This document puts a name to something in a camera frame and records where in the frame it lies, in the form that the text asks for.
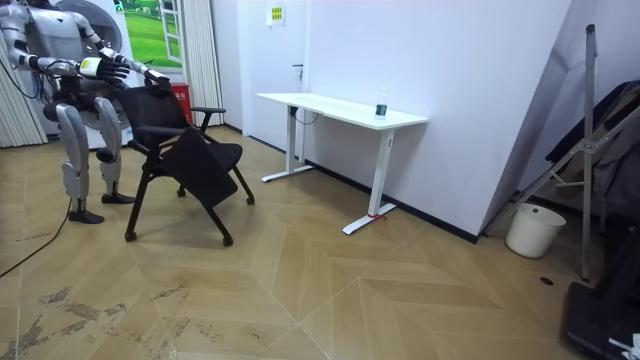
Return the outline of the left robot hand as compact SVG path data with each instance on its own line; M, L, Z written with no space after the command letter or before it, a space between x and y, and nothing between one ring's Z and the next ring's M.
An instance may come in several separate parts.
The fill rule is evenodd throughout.
M146 86L157 86L163 92L171 91L170 79L164 74L153 69L147 69L143 75Z

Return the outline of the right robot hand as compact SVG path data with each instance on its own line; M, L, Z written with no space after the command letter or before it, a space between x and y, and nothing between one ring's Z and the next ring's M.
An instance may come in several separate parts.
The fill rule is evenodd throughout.
M88 79L118 83L126 79L130 70L126 64L99 57L86 57L77 65L78 73Z

